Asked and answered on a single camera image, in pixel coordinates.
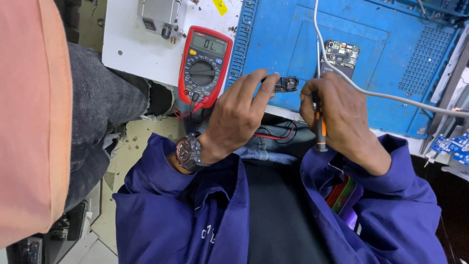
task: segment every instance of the wristwatch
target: wristwatch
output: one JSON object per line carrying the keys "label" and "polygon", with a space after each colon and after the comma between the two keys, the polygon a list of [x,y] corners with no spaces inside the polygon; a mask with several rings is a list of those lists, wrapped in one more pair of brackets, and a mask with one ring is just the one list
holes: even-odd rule
{"label": "wristwatch", "polygon": [[201,171],[209,165],[200,160],[199,132],[191,132],[176,145],[176,158],[179,165],[188,171]]}

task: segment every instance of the black shirt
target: black shirt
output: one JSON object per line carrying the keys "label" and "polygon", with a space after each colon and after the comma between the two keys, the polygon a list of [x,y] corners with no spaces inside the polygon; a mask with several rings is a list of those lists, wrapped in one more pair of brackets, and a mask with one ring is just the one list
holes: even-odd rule
{"label": "black shirt", "polygon": [[332,263],[299,167],[244,160],[250,197],[249,264]]}

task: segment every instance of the blue esd mat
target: blue esd mat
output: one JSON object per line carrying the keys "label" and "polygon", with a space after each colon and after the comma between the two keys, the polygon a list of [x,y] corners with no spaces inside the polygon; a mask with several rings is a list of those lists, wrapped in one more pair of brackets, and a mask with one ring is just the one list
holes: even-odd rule
{"label": "blue esd mat", "polygon": [[[360,47],[352,77],[359,87],[434,105],[431,93],[460,29],[422,19],[416,6],[412,1],[319,0],[317,21],[324,41]],[[300,90],[317,68],[313,9],[313,0],[244,0],[227,87],[239,75],[267,68],[297,76]],[[298,111],[298,95],[277,94],[269,104]],[[367,107],[370,127],[427,137],[431,112],[377,97],[368,97]]]}

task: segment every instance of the knob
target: knob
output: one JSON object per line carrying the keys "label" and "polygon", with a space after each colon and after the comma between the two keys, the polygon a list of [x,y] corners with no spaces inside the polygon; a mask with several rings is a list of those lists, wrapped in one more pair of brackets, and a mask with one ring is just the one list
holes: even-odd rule
{"label": "knob", "polygon": [[168,28],[163,28],[161,31],[161,37],[164,39],[169,39],[169,36],[171,36],[171,31]]}
{"label": "knob", "polygon": [[209,85],[215,78],[213,65],[206,60],[197,60],[189,68],[190,78],[200,86]]}

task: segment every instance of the blue work coat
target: blue work coat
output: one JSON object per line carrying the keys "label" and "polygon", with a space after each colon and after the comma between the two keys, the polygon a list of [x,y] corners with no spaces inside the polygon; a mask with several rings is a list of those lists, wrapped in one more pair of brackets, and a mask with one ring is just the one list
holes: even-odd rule
{"label": "blue work coat", "polygon": [[[346,158],[341,168],[365,190],[354,206],[360,236],[320,194],[342,174],[329,164],[337,152],[311,149],[302,160],[310,210],[332,258],[340,264],[446,263],[435,236],[441,209],[428,182],[414,173],[407,141],[390,135],[379,140],[392,157],[388,173],[372,176]],[[246,263],[249,191],[242,160],[231,154],[185,175],[165,158],[174,151],[171,140],[153,134],[113,195],[119,263]]]}

